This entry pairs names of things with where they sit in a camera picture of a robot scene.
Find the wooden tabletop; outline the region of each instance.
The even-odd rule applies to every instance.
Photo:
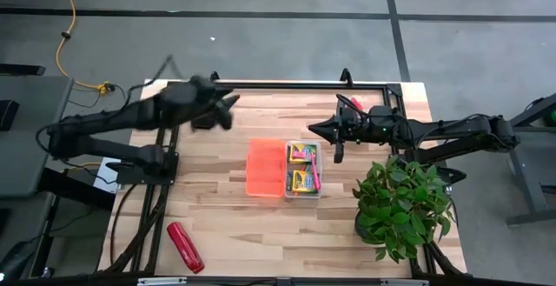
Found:
[[[153,96],[168,81],[159,80],[142,92]],[[431,121],[423,83],[402,83],[407,117]],[[354,233],[357,199],[351,189],[364,179],[372,161],[384,163],[387,145],[346,143],[343,163],[334,164],[334,146],[307,126],[335,113],[336,93],[356,97],[368,109],[382,105],[373,90],[236,90],[232,130],[192,133],[181,126],[177,152],[180,162],[170,189],[164,217],[180,222],[202,260],[204,276],[410,277],[408,262],[374,260],[375,249]],[[321,142],[323,173],[319,200],[260,198],[245,194],[245,161],[252,138],[311,139]],[[156,131],[133,131],[130,144],[154,143]],[[119,191],[110,220],[127,188]],[[136,233],[144,186],[137,186],[124,203],[115,233],[116,256]],[[109,266],[109,234],[99,269]],[[145,240],[146,263],[150,236]],[[457,227],[439,243],[458,269],[466,271]],[[166,230],[156,265],[157,275],[191,275]]]

